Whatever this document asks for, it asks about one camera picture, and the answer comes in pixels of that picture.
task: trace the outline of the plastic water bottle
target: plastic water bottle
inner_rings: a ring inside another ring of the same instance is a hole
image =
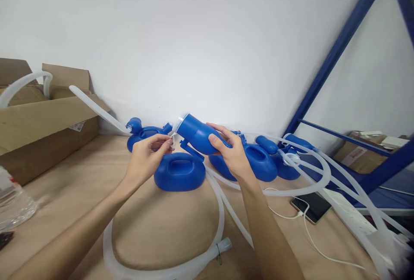
[[[0,232],[28,220],[37,209],[36,202],[0,166]]]

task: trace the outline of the charging cable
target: charging cable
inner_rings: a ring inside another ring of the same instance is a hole
[[[267,188],[265,188],[265,190],[277,190],[277,189],[275,189],[275,188],[273,188],[273,187],[267,187]],[[280,216],[281,218],[285,218],[285,219],[289,219],[289,220],[292,220],[292,219],[296,219],[296,218],[298,218],[298,217],[301,217],[301,216],[303,216],[303,223],[305,224],[305,229],[306,229],[306,232],[307,232],[307,235],[309,236],[309,240],[310,240],[310,242],[312,243],[312,245],[314,246],[314,248],[319,252],[319,254],[321,254],[324,258],[326,258],[326,259],[329,259],[330,261],[334,261],[334,262],[336,262],[336,263],[340,263],[340,264],[346,264],[346,265],[351,265],[351,266],[354,266],[354,267],[357,267],[357,268],[360,268],[360,269],[363,269],[364,271],[366,271],[367,273],[369,273],[369,274],[372,274],[372,275],[374,275],[374,276],[377,276],[378,277],[378,274],[376,274],[376,273],[374,273],[373,271],[370,271],[370,270],[368,270],[368,269],[366,269],[364,266],[361,266],[361,265],[358,265],[358,264],[354,264],[354,263],[351,263],[351,262],[347,262],[347,261],[341,261],[341,260],[337,260],[337,259],[334,259],[334,258],[330,258],[329,256],[326,256],[325,254],[323,254],[319,249],[318,249],[318,247],[315,245],[315,242],[313,241],[313,239],[312,239],[312,237],[311,237],[311,234],[310,234],[310,232],[309,232],[309,230],[308,230],[308,228],[307,228],[307,224],[306,224],[306,212],[309,210],[309,208],[310,208],[310,206],[309,206],[309,203],[308,202],[306,202],[306,201],[304,201],[303,199],[300,199],[300,198],[298,198],[298,197],[295,197],[295,196],[292,196],[293,198],[296,198],[296,199],[298,199],[298,200],[301,200],[301,201],[303,201],[306,205],[307,205],[307,207],[306,207],[306,209],[305,209],[305,211],[304,212],[302,212],[302,211],[299,211],[298,212],[298,214],[297,215],[295,215],[294,217],[285,217],[285,216],[283,216],[283,215],[280,215],[279,213],[277,213],[277,212],[275,212],[269,205],[268,205],[268,207],[269,207],[269,209],[274,213],[274,214],[276,214],[277,216]]]

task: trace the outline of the cardboard box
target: cardboard box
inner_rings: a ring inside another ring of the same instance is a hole
[[[360,135],[360,131],[353,131],[348,136],[383,150],[381,143],[387,138],[384,134]],[[380,166],[388,157],[370,151],[364,147],[345,141],[345,145],[335,154],[334,160],[360,174],[369,174]]]
[[[89,72],[43,64],[50,72],[50,100],[37,81],[22,88],[0,109],[0,165],[21,185],[80,149],[98,135],[96,113],[68,89],[82,89],[105,111],[110,109],[89,90]],[[31,73],[25,60],[0,58],[0,93]]]

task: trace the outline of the smartphone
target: smartphone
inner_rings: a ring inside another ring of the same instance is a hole
[[[306,212],[306,218],[315,225],[331,209],[331,204],[316,193],[298,196],[298,198],[309,204],[309,210]],[[305,212],[307,204],[297,198],[291,202],[298,211]]]

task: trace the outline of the tube end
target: tube end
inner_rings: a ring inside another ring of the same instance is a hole
[[[230,241],[229,237],[226,237],[222,241],[220,241],[217,246],[219,247],[220,253],[223,253],[232,248],[232,242]]]

